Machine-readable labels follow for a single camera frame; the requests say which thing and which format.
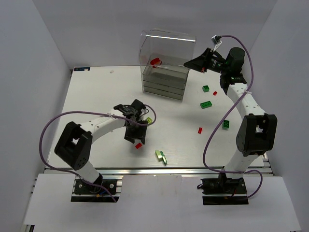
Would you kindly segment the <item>small red lego front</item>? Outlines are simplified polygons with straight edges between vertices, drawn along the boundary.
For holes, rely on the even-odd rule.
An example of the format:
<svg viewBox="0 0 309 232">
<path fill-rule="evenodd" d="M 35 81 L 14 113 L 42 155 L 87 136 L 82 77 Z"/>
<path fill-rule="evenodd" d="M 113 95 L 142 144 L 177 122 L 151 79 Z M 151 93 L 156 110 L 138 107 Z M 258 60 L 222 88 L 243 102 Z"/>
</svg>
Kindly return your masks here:
<svg viewBox="0 0 309 232">
<path fill-rule="evenodd" d="M 142 147 L 142 144 L 138 143 L 135 147 L 136 147 L 136 149 L 139 149 L 140 147 Z"/>
</svg>

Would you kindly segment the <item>clear drawer container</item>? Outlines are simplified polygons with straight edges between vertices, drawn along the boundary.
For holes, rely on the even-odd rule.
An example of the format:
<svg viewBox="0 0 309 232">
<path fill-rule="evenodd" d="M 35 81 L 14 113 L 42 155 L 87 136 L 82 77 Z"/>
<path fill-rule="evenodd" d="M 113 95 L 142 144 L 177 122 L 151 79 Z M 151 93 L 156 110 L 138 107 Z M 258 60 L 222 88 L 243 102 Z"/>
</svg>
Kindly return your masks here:
<svg viewBox="0 0 309 232">
<path fill-rule="evenodd" d="M 140 35 L 139 62 L 142 91 L 174 100 L 183 100 L 196 36 L 164 29 L 143 30 Z M 160 58 L 154 68 L 150 61 Z"/>
</svg>

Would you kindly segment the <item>green lego plate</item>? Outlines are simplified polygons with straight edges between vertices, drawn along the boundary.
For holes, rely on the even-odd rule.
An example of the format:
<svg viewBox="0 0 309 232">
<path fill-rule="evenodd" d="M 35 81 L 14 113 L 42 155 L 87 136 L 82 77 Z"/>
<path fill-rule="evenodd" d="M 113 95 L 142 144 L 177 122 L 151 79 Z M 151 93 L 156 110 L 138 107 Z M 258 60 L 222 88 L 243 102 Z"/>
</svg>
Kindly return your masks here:
<svg viewBox="0 0 309 232">
<path fill-rule="evenodd" d="M 206 108 L 212 107 L 212 103 L 211 101 L 202 102 L 200 103 L 200 107 L 201 109 L 206 109 Z"/>
</svg>

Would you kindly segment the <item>large red lego piece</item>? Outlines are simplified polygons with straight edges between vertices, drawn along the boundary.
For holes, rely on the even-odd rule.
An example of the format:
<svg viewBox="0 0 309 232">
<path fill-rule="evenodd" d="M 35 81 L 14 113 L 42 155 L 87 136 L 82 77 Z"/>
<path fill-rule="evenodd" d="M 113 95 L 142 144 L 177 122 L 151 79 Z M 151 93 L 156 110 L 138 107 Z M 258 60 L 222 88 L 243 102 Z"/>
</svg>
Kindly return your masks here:
<svg viewBox="0 0 309 232">
<path fill-rule="evenodd" d="M 157 66 L 161 65 L 162 61 L 160 60 L 160 58 L 154 58 L 150 61 L 150 64 L 156 68 Z"/>
</svg>

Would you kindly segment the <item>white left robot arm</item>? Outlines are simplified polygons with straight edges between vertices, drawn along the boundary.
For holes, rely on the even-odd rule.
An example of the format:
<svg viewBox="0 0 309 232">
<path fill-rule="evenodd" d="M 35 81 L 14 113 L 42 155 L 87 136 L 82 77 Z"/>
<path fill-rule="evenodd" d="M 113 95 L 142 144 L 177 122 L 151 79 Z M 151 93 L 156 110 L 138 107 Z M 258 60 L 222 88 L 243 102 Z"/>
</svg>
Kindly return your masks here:
<svg viewBox="0 0 309 232">
<path fill-rule="evenodd" d="M 126 129 L 124 139 L 145 144 L 147 120 L 143 119 L 146 106 L 135 99 L 130 105 L 119 104 L 106 116 L 99 116 L 85 123 L 68 123 L 56 146 L 55 154 L 67 163 L 85 181 L 100 185 L 101 174 L 89 161 L 91 146 L 100 137 L 116 129 Z"/>
</svg>

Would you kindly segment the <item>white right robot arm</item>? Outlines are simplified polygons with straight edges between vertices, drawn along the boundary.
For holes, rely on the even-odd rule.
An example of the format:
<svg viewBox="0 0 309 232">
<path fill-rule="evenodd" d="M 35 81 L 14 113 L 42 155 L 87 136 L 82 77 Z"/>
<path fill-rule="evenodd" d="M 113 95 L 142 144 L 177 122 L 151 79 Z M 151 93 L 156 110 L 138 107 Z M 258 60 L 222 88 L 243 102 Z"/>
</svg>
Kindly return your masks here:
<svg viewBox="0 0 309 232">
<path fill-rule="evenodd" d="M 233 102 L 231 108 L 237 109 L 242 118 L 236 135 L 237 150 L 219 171 L 217 185 L 222 189 L 239 183 L 251 163 L 274 146 L 278 120 L 274 114 L 266 113 L 250 93 L 252 84 L 242 74 L 247 57 L 247 50 L 239 47 L 231 48 L 226 58 L 207 48 L 199 57 L 184 63 L 194 71 L 219 73 L 221 89 Z"/>
</svg>

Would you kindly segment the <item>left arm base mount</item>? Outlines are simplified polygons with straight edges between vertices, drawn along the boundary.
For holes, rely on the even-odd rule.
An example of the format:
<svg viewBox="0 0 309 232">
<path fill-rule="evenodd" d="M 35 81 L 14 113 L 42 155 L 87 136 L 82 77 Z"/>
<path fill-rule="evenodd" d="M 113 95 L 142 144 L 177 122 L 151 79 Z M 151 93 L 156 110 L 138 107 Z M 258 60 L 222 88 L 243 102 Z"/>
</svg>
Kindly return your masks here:
<svg viewBox="0 0 309 232">
<path fill-rule="evenodd" d="M 70 201 L 76 203 L 116 203 L 121 193 L 122 177 L 104 175 L 101 186 L 103 188 L 89 185 L 81 178 L 76 177 Z"/>
</svg>

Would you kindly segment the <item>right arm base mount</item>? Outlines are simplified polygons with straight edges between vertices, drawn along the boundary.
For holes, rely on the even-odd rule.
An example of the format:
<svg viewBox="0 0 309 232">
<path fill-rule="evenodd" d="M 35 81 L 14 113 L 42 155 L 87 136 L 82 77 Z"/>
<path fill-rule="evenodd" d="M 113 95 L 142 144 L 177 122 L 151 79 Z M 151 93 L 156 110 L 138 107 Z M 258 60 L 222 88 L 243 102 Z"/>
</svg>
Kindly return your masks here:
<svg viewBox="0 0 309 232">
<path fill-rule="evenodd" d="M 243 178 L 204 178 L 197 186 L 202 190 L 203 205 L 248 205 L 247 189 Z"/>
</svg>

